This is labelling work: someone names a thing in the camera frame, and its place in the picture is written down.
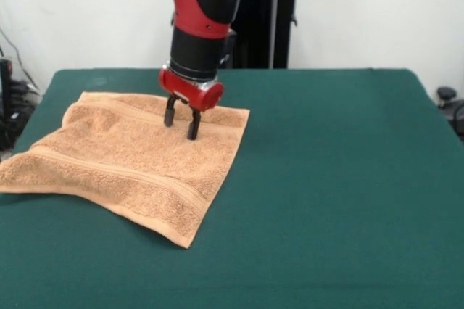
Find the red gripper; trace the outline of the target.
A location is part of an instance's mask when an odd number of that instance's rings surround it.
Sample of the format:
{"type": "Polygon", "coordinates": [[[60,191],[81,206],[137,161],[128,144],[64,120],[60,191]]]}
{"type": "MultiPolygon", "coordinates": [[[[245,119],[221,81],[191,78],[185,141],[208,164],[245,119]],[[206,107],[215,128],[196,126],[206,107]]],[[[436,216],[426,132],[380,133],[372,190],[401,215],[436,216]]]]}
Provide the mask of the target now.
{"type": "Polygon", "coordinates": [[[164,64],[159,72],[159,82],[161,87],[171,94],[165,109],[165,126],[172,126],[175,116],[175,102],[180,98],[193,107],[187,139],[196,140],[202,117],[201,112],[210,110],[218,104],[224,93],[224,85],[218,78],[206,82],[188,80],[175,73],[168,63],[164,64]]]}

